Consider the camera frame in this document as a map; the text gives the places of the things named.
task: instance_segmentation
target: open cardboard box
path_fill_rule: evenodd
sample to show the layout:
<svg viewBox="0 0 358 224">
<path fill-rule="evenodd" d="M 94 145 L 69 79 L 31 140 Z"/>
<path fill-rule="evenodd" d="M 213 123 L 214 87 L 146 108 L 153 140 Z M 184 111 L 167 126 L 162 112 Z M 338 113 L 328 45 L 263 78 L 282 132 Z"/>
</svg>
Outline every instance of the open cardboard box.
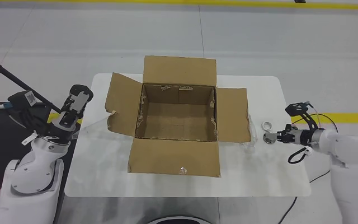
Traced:
<svg viewBox="0 0 358 224">
<path fill-rule="evenodd" d="M 222 142 L 250 142 L 245 88 L 217 88 L 216 61 L 146 56 L 143 83 L 113 73 L 108 129 L 133 136 L 128 172 L 220 177 Z"/>
</svg>

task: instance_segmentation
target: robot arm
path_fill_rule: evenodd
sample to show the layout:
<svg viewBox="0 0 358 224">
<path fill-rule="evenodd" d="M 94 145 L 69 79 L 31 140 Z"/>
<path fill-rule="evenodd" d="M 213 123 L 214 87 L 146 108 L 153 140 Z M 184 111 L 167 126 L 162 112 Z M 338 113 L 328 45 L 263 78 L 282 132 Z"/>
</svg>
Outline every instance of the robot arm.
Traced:
<svg viewBox="0 0 358 224">
<path fill-rule="evenodd" d="M 83 117 L 86 104 L 93 98 L 87 86 L 72 86 L 60 116 L 48 126 L 44 136 L 32 135 L 31 152 L 18 164 L 12 187 L 22 194 L 46 190 L 54 177 L 55 162 L 67 153 L 77 120 Z"/>
<path fill-rule="evenodd" d="M 8 98 L 12 106 L 8 112 L 17 113 L 19 123 L 34 131 L 22 142 L 31 142 L 31 151 L 21 161 L 12 160 L 6 167 L 0 191 L 1 223 L 28 223 L 29 217 L 31 223 L 53 223 L 64 170 L 59 158 L 67 153 L 77 120 L 83 117 L 93 93 L 87 86 L 74 85 L 59 109 L 1 66 L 0 73 L 25 89 Z M 29 107 L 36 103 L 35 97 L 60 116 L 47 124 L 32 115 Z"/>
<path fill-rule="evenodd" d="M 333 130 L 318 128 L 306 113 L 307 103 L 291 104 L 286 111 L 291 116 L 301 115 L 309 124 L 309 130 L 287 124 L 285 130 L 265 133 L 267 143 L 276 140 L 283 143 L 309 146 L 331 157 L 331 186 L 342 213 L 343 224 L 358 223 L 358 136 L 346 136 Z"/>
</svg>

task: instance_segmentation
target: white table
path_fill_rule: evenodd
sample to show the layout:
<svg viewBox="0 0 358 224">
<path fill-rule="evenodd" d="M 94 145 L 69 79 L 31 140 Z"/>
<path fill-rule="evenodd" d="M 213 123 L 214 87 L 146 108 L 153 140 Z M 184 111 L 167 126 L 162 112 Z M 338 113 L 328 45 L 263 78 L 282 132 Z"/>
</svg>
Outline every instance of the white table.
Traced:
<svg viewBox="0 0 358 224">
<path fill-rule="evenodd" d="M 142 81 L 141 74 L 124 74 Z M 282 130 L 290 117 L 276 77 L 218 76 L 218 87 L 247 88 L 249 113 L 258 141 L 254 153 L 237 143 L 219 143 L 221 178 L 128 174 L 133 138 L 109 132 L 105 101 L 112 74 L 97 74 L 73 155 L 65 194 L 69 197 L 246 197 L 307 196 L 311 189 L 304 163 L 288 157 L 300 147 L 262 140 L 261 123 Z"/>
</svg>

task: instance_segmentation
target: gray floor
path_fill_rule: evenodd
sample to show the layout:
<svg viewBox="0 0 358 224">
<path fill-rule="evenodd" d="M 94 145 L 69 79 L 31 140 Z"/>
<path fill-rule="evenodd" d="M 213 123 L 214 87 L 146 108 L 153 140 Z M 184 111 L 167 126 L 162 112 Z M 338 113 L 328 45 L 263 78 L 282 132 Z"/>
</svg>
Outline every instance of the gray floor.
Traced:
<svg viewBox="0 0 358 224">
<path fill-rule="evenodd" d="M 141 73 L 145 55 L 217 59 L 218 73 L 276 76 L 287 103 L 358 111 L 358 11 L 133 4 L 0 3 L 0 63 L 61 106 L 97 73 Z M 19 87 L 0 76 L 0 100 Z M 341 124 L 358 134 L 357 125 Z M 311 179 L 328 158 L 306 160 Z M 212 223 L 277 223 L 293 198 L 65 198 L 60 223 L 145 223 L 188 214 Z M 286 223 L 341 223 L 329 175 Z"/>
</svg>

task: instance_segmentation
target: box flap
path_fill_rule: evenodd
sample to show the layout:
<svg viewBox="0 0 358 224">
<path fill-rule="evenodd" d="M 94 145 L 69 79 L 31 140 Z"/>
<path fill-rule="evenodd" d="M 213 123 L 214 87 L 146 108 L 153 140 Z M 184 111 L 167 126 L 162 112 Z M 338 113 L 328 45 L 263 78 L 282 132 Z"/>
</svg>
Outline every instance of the box flap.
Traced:
<svg viewBox="0 0 358 224">
<path fill-rule="evenodd" d="M 218 138 L 221 142 L 250 142 L 246 88 L 217 88 Z"/>
<path fill-rule="evenodd" d="M 143 83 L 216 86 L 216 60 L 145 56 Z"/>
<path fill-rule="evenodd" d="M 220 177 L 218 143 L 135 138 L 128 172 Z"/>
<path fill-rule="evenodd" d="M 108 130 L 134 136 L 142 84 L 122 74 L 113 73 L 105 108 L 109 113 Z"/>
</svg>

